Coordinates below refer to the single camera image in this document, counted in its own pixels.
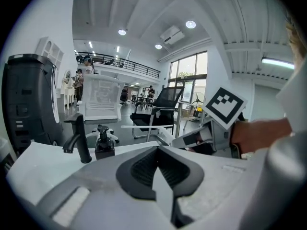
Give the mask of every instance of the black mesh chair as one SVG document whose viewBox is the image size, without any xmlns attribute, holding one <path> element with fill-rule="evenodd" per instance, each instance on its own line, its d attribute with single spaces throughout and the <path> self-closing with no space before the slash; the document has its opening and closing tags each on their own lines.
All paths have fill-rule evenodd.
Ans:
<svg viewBox="0 0 307 230">
<path fill-rule="evenodd" d="M 136 126 L 166 126 L 171 125 L 172 133 L 174 132 L 174 111 L 180 96 L 183 93 L 184 87 L 169 87 L 163 88 L 157 100 L 154 103 L 148 102 L 137 102 L 135 104 L 134 113 L 130 115 L 133 125 Z M 151 114 L 138 114 L 137 108 L 140 104 L 147 104 L 153 107 Z M 161 140 L 157 135 L 151 134 L 151 130 L 154 128 L 140 128 L 141 131 L 148 131 L 147 135 L 137 136 L 135 135 L 134 128 L 132 129 L 132 135 L 135 139 L 147 137 L 146 142 L 149 141 L 150 136 L 156 136 Z"/>
<path fill-rule="evenodd" d="M 120 100 L 121 100 L 121 105 L 127 105 L 127 99 L 128 99 L 128 92 L 126 89 L 123 89 L 121 91 L 121 95 L 120 95 Z"/>
</svg>

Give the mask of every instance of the chair backrest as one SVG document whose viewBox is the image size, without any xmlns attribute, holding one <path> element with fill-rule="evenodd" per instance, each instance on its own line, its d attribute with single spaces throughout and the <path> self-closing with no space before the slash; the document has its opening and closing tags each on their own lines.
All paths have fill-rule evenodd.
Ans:
<svg viewBox="0 0 307 230">
<path fill-rule="evenodd" d="M 158 98 L 154 102 L 154 106 L 175 107 L 184 87 L 168 87 L 163 88 Z"/>
<path fill-rule="evenodd" d="M 118 105 L 124 85 L 124 82 L 109 76 L 85 74 L 82 97 L 84 119 L 120 119 Z"/>
</svg>

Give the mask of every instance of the window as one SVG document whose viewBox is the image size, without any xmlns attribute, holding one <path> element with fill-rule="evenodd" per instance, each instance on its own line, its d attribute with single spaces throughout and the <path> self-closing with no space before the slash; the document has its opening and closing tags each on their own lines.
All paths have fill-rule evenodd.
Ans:
<svg viewBox="0 0 307 230">
<path fill-rule="evenodd" d="M 178 68 L 178 61 L 173 62 L 171 66 L 171 72 L 169 74 L 170 79 L 174 79 L 177 76 L 177 68 Z"/>
<path fill-rule="evenodd" d="M 196 75 L 207 74 L 208 53 L 201 53 L 197 55 Z"/>
<path fill-rule="evenodd" d="M 177 77 L 186 77 L 195 75 L 196 56 L 191 56 L 179 61 L 179 70 Z"/>
<path fill-rule="evenodd" d="M 169 87 L 184 86 L 181 100 L 193 103 L 197 98 L 204 102 L 208 66 L 208 53 L 202 52 L 175 61 L 171 65 Z"/>
<path fill-rule="evenodd" d="M 206 90 L 206 79 L 198 79 L 195 80 L 195 85 L 194 85 L 194 90 L 193 90 L 193 95 L 192 95 L 192 102 L 196 101 L 196 98 L 198 97 L 198 99 L 201 102 L 205 102 L 204 101 L 204 96 L 205 96 L 205 90 Z"/>
</svg>

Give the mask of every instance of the black railing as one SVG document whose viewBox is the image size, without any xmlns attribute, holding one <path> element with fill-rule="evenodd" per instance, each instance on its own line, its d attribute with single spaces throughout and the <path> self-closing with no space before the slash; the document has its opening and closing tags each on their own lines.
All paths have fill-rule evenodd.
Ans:
<svg viewBox="0 0 307 230">
<path fill-rule="evenodd" d="M 119 67 L 119 68 L 131 70 L 131 71 L 143 73 L 145 75 L 148 75 L 148 76 L 151 76 L 157 79 L 159 78 L 159 75 L 160 75 L 160 71 L 156 69 L 147 67 L 145 65 L 142 65 L 142 64 L 130 61 L 130 60 L 126 60 L 122 58 L 115 58 L 114 56 L 97 54 L 97 53 L 95 53 L 96 56 L 94 56 L 93 53 L 78 52 L 78 55 L 76 55 L 76 58 L 78 61 L 80 60 L 82 61 L 82 59 L 80 59 L 80 57 L 78 56 L 82 56 L 83 58 L 84 56 L 87 56 L 87 55 L 91 57 L 93 63 L 100 63 L 104 65 Z"/>
</svg>

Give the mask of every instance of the chair armrest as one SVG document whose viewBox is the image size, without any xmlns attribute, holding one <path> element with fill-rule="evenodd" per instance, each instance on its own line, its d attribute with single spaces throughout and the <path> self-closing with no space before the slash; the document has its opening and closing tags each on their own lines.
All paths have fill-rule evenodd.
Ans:
<svg viewBox="0 0 307 230">
<path fill-rule="evenodd" d="M 178 108 L 172 108 L 172 107 L 160 107 L 160 106 L 154 106 L 152 110 L 152 115 L 156 114 L 159 111 L 178 111 Z"/>
<path fill-rule="evenodd" d="M 140 105 L 140 104 L 153 105 L 153 103 L 151 103 L 151 102 L 137 102 L 137 103 L 135 104 L 134 113 L 136 113 L 137 107 L 138 107 L 138 105 Z"/>
</svg>

